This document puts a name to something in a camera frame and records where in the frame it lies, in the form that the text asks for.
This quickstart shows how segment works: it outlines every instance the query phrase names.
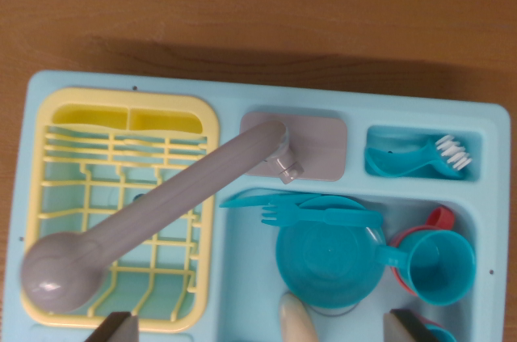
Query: wood grain surface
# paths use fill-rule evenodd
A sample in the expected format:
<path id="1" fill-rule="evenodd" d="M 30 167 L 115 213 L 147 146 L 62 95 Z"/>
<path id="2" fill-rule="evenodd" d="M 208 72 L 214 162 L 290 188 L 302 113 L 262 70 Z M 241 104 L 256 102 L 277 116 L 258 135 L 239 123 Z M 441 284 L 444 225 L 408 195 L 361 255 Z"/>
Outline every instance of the wood grain surface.
<path id="1" fill-rule="evenodd" d="M 38 70 L 494 102 L 514 117 L 517 0 L 0 0 L 1 266 Z M 513 164 L 512 189 L 516 175 Z M 505 341 L 517 340 L 512 246 Z"/>

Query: white bristles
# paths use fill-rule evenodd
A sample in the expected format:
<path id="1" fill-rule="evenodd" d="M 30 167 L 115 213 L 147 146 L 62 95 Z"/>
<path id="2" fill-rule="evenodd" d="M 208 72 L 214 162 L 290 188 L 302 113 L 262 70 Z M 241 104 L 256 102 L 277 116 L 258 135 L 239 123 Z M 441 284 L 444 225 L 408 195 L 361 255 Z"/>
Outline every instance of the white bristles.
<path id="1" fill-rule="evenodd" d="M 460 171 L 472 162 L 470 155 L 465 152 L 465 147 L 459 141 L 454 140 L 454 136 L 450 134 L 440 138 L 435 146 L 443 159 L 447 159 L 447 164 L 455 170 Z"/>

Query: teal cup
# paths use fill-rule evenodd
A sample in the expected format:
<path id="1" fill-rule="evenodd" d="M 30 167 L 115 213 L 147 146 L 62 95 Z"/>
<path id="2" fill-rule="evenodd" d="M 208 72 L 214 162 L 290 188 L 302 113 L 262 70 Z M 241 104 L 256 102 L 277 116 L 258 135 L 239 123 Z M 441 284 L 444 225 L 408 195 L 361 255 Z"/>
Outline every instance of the teal cup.
<path id="1" fill-rule="evenodd" d="M 439 342 L 457 342 L 454 335 L 443 327 L 436 326 L 435 324 L 426 324 L 426 327 Z"/>
<path id="2" fill-rule="evenodd" d="M 450 230 L 420 230 L 398 247 L 379 246 L 376 261 L 398 269 L 401 279 L 425 302 L 447 306 L 472 288 L 476 257 L 469 242 Z"/>

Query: faucet spout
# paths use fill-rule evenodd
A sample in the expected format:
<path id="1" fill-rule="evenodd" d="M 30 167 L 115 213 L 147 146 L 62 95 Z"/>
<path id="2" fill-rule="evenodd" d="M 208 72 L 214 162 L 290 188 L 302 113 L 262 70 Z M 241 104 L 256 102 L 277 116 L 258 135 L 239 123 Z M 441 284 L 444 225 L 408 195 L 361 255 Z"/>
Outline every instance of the faucet spout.
<path id="1" fill-rule="evenodd" d="M 106 267 L 263 160 L 285 183 L 303 172 L 288 148 L 288 131 L 264 122 L 214 150 L 82 234 L 43 237 L 26 254 L 22 285 L 38 307 L 68 312 L 100 288 Z"/>
<path id="2" fill-rule="evenodd" d="M 108 265 L 263 160 L 273 155 L 285 163 L 278 158 L 288 155 L 287 133 L 280 121 L 257 125 L 82 235 L 106 243 L 103 264 Z"/>

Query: yellow plastic rack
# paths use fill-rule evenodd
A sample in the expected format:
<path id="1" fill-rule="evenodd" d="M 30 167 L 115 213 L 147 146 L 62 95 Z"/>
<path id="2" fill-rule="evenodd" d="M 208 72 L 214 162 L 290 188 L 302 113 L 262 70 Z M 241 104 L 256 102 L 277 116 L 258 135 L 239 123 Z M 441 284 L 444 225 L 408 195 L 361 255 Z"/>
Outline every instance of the yellow plastic rack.
<path id="1" fill-rule="evenodd" d="M 50 95 L 36 122 L 26 250 L 56 231 L 87 230 L 218 142 L 216 115 L 197 98 L 81 88 Z M 82 309 L 47 313 L 22 293 L 24 308 L 58 327 L 97 327 L 129 310 L 142 331 L 187 329 L 208 300 L 213 204 L 208 198 L 116 261 Z"/>

